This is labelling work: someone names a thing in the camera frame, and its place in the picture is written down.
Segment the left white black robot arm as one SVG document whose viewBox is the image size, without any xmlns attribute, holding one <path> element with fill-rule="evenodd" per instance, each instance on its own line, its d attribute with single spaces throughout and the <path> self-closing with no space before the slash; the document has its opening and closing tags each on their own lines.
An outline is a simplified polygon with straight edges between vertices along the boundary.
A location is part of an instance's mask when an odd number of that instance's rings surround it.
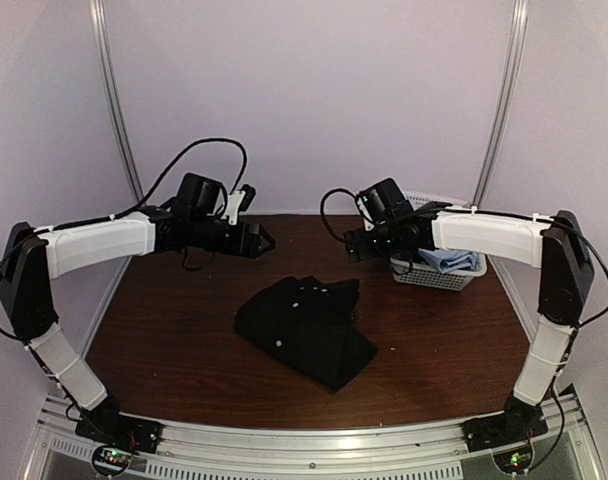
<svg viewBox="0 0 608 480">
<path fill-rule="evenodd" d="M 276 246 L 260 224 L 241 219 L 255 189 L 228 193 L 218 181 L 196 174 L 182 179 L 177 194 L 160 206 L 135 206 L 120 214 L 63 226 L 26 222 L 10 231 L 0 261 L 0 302 L 11 337 L 33 355 L 72 399 L 90 429 L 107 444 L 128 433 L 117 399 L 72 346 L 53 301 L 54 281 L 117 259 L 192 248 L 215 255 L 256 259 Z"/>
</svg>

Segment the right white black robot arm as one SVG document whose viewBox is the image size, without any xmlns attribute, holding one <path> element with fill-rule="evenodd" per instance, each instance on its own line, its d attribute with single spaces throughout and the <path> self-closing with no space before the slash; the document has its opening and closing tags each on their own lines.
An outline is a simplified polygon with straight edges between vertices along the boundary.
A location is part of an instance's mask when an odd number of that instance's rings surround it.
<svg viewBox="0 0 608 480">
<path fill-rule="evenodd" d="M 520 264 L 535 277 L 536 326 L 523 367 L 496 430 L 519 440 L 568 362 L 579 334 L 595 268 L 576 216 L 491 212 L 475 206 L 426 202 L 414 207 L 386 178 L 353 196 L 363 221 L 342 239 L 349 259 L 361 262 L 396 253 L 467 251 Z"/>
</svg>

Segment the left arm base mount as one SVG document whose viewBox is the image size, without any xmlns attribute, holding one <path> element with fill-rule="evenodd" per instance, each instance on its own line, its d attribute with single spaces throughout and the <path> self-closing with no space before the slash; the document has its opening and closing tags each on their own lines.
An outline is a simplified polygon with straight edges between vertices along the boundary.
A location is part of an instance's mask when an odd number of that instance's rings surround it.
<svg viewBox="0 0 608 480">
<path fill-rule="evenodd" d="M 75 434 L 123 450 L 154 454 L 162 430 L 162 424 L 157 421 L 104 412 L 83 414 L 75 427 Z"/>
</svg>

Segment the black long sleeve shirt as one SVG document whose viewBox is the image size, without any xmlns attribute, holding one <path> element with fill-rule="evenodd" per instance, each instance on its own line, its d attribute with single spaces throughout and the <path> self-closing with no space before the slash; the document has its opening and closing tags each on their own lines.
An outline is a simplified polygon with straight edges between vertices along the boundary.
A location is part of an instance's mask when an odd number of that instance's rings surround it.
<svg viewBox="0 0 608 480">
<path fill-rule="evenodd" d="M 354 326 L 359 299 L 357 279 L 285 277 L 239 307 L 234 330 L 277 362 L 337 392 L 378 353 Z"/>
</svg>

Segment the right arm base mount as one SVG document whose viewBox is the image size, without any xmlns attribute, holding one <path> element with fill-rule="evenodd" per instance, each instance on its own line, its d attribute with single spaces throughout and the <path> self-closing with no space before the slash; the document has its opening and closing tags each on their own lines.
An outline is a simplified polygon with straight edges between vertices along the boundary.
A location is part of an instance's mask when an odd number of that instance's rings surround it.
<svg viewBox="0 0 608 480">
<path fill-rule="evenodd" d="M 501 412 L 469 419 L 463 423 L 462 430 L 468 451 L 473 453 L 526 443 L 547 433 L 548 425 L 542 413 L 537 413 L 530 420 L 524 420 L 517 415 Z"/>
</svg>

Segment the white perforated plastic basket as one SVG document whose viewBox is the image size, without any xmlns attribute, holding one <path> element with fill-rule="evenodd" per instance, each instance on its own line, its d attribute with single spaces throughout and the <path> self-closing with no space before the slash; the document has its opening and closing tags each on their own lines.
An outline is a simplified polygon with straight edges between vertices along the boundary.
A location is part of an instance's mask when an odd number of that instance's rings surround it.
<svg viewBox="0 0 608 480">
<path fill-rule="evenodd" d="M 440 274 L 427 265 L 418 254 L 413 257 L 392 256 L 389 259 L 389 266 L 393 279 L 400 284 L 460 292 L 471 281 L 487 273 L 487 256 L 477 254 L 480 256 L 480 266 L 476 272 L 459 270 L 449 274 Z"/>
</svg>

